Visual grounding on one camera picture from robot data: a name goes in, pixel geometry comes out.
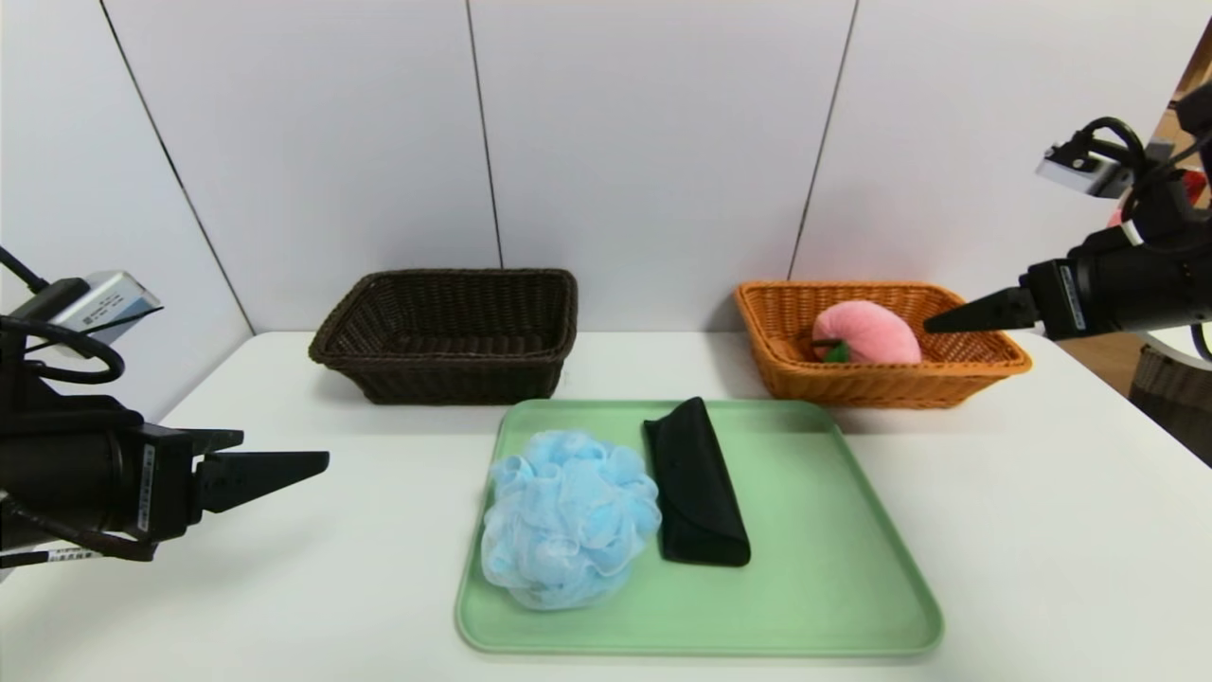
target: white table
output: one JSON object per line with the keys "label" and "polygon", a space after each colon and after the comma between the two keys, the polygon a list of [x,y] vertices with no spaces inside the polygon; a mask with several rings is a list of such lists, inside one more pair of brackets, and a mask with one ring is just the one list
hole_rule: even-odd
{"label": "white table", "polygon": [[[0,678],[1212,678],[1212,470],[1050,340],[1016,337],[1035,369],[960,408],[836,412],[945,614],[922,658],[476,653],[454,595],[504,409],[373,407],[307,360],[309,333],[267,333],[165,424],[326,448],[328,471],[208,515],[152,564],[17,571],[0,585]],[[743,336],[583,333],[558,392],[692,395],[765,395]]]}

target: white wall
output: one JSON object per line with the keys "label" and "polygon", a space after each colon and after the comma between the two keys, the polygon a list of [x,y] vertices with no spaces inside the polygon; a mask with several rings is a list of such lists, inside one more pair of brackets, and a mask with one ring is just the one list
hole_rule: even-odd
{"label": "white wall", "polygon": [[107,5],[257,331],[370,271],[499,264],[463,0]]}
{"label": "white wall", "polygon": [[[126,269],[161,298],[165,309],[114,345],[126,376],[91,389],[158,419],[250,337],[248,326],[98,2],[24,0],[4,10],[4,245],[46,279]],[[28,292],[4,276],[7,311]]]}
{"label": "white wall", "polygon": [[922,279],[976,297],[1114,208],[1034,174],[1116,115],[1148,136],[1207,0],[861,0],[796,279]]}
{"label": "white wall", "polygon": [[588,329],[737,326],[785,277],[853,0],[471,0],[507,267]]}

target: panel seam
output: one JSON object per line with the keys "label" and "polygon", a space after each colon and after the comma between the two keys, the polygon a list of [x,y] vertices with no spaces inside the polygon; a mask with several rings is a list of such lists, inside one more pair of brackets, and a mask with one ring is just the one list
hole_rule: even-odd
{"label": "panel seam", "polygon": [[800,230],[795,233],[795,247],[791,248],[791,263],[787,267],[787,279],[791,279],[795,271],[795,258],[800,254],[800,241],[804,240],[804,227],[808,220],[808,206],[812,204],[812,191],[817,188],[817,178],[821,176],[821,160],[825,155],[825,141],[829,139],[829,126],[833,122],[834,111],[837,109],[837,91],[841,90],[842,73],[846,70],[846,57],[850,56],[850,41],[854,35],[854,23],[858,21],[858,5],[862,0],[854,0],[854,7],[850,11],[850,27],[846,29],[846,41],[841,47],[841,59],[837,61],[837,78],[834,80],[833,94],[829,97],[829,113],[825,114],[825,125],[821,131],[821,145],[817,148],[817,160],[812,165],[812,179],[808,182],[808,195],[804,199],[804,212],[800,214]]}
{"label": "panel seam", "polygon": [[202,224],[202,218],[198,214],[198,208],[194,206],[194,199],[189,195],[189,190],[185,189],[185,183],[181,179],[181,173],[177,171],[177,164],[173,162],[172,154],[168,153],[168,147],[164,143],[164,137],[160,134],[160,127],[156,125],[155,118],[152,115],[152,109],[148,107],[147,98],[143,96],[143,88],[139,87],[139,81],[135,78],[135,70],[131,68],[131,61],[126,57],[126,50],[122,47],[121,39],[118,38],[118,29],[114,28],[114,21],[109,17],[109,7],[105,6],[105,0],[98,0],[98,2],[101,4],[101,11],[105,15],[105,23],[109,24],[109,33],[114,36],[114,44],[118,46],[118,53],[122,57],[122,64],[126,65],[126,73],[131,76],[131,85],[135,86],[135,93],[138,94],[139,103],[143,105],[143,113],[147,115],[148,122],[152,124],[152,132],[155,133],[155,138],[160,143],[160,150],[164,151],[164,157],[168,161],[168,170],[172,171],[173,178],[177,179],[177,187],[181,188],[181,194],[185,197],[185,205],[189,206],[189,212],[194,216],[198,230],[202,233],[202,240],[206,241],[206,247],[211,252],[211,258],[215,259],[215,264],[219,268],[219,274],[223,275],[223,281],[227,282],[228,291],[231,292],[231,299],[235,300],[235,305],[240,310],[240,316],[244,317],[244,322],[248,326],[248,332],[256,336],[257,329],[252,326],[248,311],[245,310],[244,303],[240,300],[240,296],[236,294],[235,286],[231,285],[231,277],[228,275],[227,268],[223,267],[223,260],[219,259],[219,254],[215,250],[215,242],[211,241],[211,235],[206,231],[206,225]]}
{"label": "panel seam", "polygon": [[471,71],[475,75],[475,98],[480,104],[480,133],[484,136],[484,164],[488,170],[488,199],[492,202],[492,228],[497,233],[497,262],[505,267],[505,251],[501,246],[501,218],[497,214],[497,188],[492,179],[492,154],[488,151],[488,121],[484,115],[484,87],[480,84],[480,57],[475,51],[475,25],[471,21],[471,0],[463,0],[467,10],[467,35],[471,44]]}

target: blue bath sponge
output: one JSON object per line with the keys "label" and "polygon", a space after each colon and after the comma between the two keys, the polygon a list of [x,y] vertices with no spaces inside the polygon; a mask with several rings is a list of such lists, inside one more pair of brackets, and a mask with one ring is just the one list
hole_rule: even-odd
{"label": "blue bath sponge", "polygon": [[661,526],[640,455],[584,432],[538,434],[491,475],[481,567],[527,608],[578,608],[614,594]]}

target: green tray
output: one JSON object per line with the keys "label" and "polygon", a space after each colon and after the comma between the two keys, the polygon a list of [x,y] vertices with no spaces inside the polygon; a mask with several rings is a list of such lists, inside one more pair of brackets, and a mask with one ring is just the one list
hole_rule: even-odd
{"label": "green tray", "polygon": [[[644,453],[644,420],[676,405],[521,403],[502,422],[493,460],[550,430]],[[738,657],[908,655],[937,646],[938,604],[829,415],[796,401],[709,402],[708,413],[753,546],[749,566],[665,562],[653,539],[608,601],[532,612],[484,579],[481,525],[458,595],[468,643],[491,653]],[[491,489],[486,498],[485,510]]]}

